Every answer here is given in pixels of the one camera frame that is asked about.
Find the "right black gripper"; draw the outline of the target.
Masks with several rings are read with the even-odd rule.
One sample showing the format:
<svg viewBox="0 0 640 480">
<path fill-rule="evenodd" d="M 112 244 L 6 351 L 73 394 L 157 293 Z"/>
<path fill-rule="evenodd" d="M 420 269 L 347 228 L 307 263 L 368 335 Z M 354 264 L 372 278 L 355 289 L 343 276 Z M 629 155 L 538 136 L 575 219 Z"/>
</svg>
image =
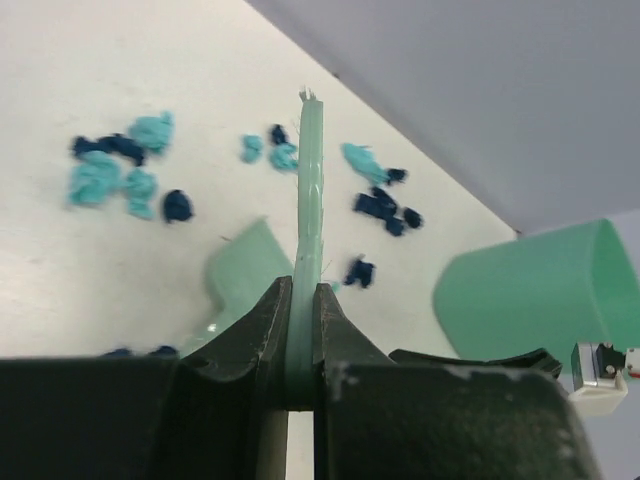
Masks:
<svg viewBox="0 0 640 480">
<path fill-rule="evenodd" d="M 403 349 L 392 351 L 388 357 L 398 364 L 442 364 L 465 367 L 504 367 L 515 369 L 533 369 L 558 379 L 563 364 L 546 349 L 539 348 L 522 355 L 495 360 L 465 360 L 440 357 Z"/>
</svg>

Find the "green dustpan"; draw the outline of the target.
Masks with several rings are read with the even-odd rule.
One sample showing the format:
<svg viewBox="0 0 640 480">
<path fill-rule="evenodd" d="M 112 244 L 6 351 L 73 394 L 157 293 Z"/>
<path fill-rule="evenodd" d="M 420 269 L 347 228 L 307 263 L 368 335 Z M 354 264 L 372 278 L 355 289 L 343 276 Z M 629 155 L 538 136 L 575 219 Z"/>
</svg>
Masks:
<svg viewBox="0 0 640 480">
<path fill-rule="evenodd" d="M 262 217 L 216 250 L 204 267 L 213 312 L 179 348 L 186 357 L 228 330 L 260 300 L 273 281 L 293 274 L 293 265 Z"/>
</svg>

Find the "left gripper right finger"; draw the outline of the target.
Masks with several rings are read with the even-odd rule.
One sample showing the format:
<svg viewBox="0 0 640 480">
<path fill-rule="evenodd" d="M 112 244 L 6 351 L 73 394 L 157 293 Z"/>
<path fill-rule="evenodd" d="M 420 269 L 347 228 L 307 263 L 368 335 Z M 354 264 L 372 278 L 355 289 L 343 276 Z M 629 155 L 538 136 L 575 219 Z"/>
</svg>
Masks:
<svg viewBox="0 0 640 480">
<path fill-rule="evenodd" d="M 320 478 L 599 477 L 547 351 L 494 361 L 385 354 L 324 284 L 313 322 Z"/>
</svg>

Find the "green hand brush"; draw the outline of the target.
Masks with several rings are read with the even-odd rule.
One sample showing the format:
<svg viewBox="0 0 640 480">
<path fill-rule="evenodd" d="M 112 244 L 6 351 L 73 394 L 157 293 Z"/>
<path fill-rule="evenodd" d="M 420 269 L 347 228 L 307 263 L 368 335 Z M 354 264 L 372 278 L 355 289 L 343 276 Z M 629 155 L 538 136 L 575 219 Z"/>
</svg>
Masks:
<svg viewBox="0 0 640 480">
<path fill-rule="evenodd" d="M 310 421 L 322 405 L 317 381 L 322 376 L 314 360 L 316 333 L 314 302 L 323 264 L 324 222 L 324 103 L 308 88 L 301 101 L 298 183 L 296 194 L 296 250 L 289 310 L 278 343 L 277 405 L 285 417 L 302 415 Z"/>
</svg>

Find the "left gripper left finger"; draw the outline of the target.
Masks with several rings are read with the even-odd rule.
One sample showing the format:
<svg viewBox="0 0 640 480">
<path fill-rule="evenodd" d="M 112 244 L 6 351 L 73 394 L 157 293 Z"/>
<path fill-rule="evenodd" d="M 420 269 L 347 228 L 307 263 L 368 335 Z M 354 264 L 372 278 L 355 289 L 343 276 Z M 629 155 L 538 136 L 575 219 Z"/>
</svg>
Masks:
<svg viewBox="0 0 640 480">
<path fill-rule="evenodd" d="M 282 479 L 292 281 L 273 281 L 225 332 L 180 361 L 159 430 L 162 479 Z"/>
</svg>

